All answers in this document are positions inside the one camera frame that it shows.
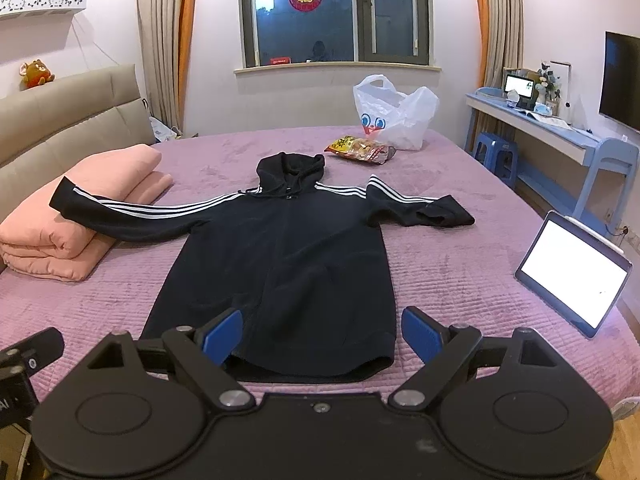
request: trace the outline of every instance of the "television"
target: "television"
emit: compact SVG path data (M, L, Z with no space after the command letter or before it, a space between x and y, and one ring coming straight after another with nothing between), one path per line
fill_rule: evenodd
M600 113L640 130L640 38L607 32Z

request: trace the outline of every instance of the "bed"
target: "bed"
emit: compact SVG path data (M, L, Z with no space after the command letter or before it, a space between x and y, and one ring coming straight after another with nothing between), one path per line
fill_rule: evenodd
M322 153L332 140L359 133L354 126L294 128L159 144L158 170L171 173L175 183L158 203L196 202L255 187L260 158L280 151ZM640 402L640 347L616 309L598 335L587 340L514 279L542 220L482 165L429 131L423 150L398 152L383 166L328 154L323 182L364 186L371 173L404 194L450 193L476 218L474 226L452 230L383 226L398 321L405 306L416 305L444 325L468 322L485 335L507 336L517 326L533 327L615 409L614 414L628 413ZM140 335L184 239L118 244L82 283L38 280L9 269L0 274L0 348L47 326L65 336L64 356L33 378L40 398L108 332L124 329ZM378 390L386 395L422 366L399 330L398 334L394 364L367 381L248 388L258 397L267 391Z

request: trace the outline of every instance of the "white wall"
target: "white wall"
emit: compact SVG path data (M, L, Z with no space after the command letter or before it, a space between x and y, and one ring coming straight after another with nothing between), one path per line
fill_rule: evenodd
M570 62L575 119L602 137L633 134L598 110L605 32L640 36L640 0L524 0L524 4L524 65L539 68L542 60L551 59Z
M56 77L113 65L94 42L117 63L135 63L144 94L136 0L87 0L87 9L73 18L0 21L0 98L18 91L18 69L25 61L41 58Z
M640 144L631 129L598 114L604 72L605 32L640 37L640 0L524 0L524 65L538 68L542 60L568 61L573 67L572 104L574 124L590 128L601 137L627 135ZM586 169L528 136L518 145L548 176L579 193ZM601 218L617 199L622 178L601 171L588 207ZM640 176L623 215L622 225L640 234ZM623 245L629 259L640 265L640 255ZM638 271L625 288L626 304L640 319L640 276Z
M196 0L185 132L219 134L288 126L357 124L352 88L382 70L404 92L428 86L440 97L432 127L462 145L476 88L476 0L433 0L434 59L441 73L412 69L301 68L234 75L242 68L238 0Z

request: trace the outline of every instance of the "hoodie cuff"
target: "hoodie cuff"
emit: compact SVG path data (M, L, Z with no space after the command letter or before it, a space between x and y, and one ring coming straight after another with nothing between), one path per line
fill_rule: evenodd
M426 214L439 227L457 227L461 225L473 225L476 219L463 208L451 195L443 196L426 207Z
M62 177L62 180L60 180L58 187L49 201L49 207L55 209L64 216L64 209L71 202L75 187L76 184L71 182L66 176Z

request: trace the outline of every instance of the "wooden floor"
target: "wooden floor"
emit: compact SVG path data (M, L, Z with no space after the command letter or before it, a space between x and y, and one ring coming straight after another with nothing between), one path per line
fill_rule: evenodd
M640 342L640 322L622 301L618 302L618 310ZM640 412L616 422L598 474L602 480L640 480Z

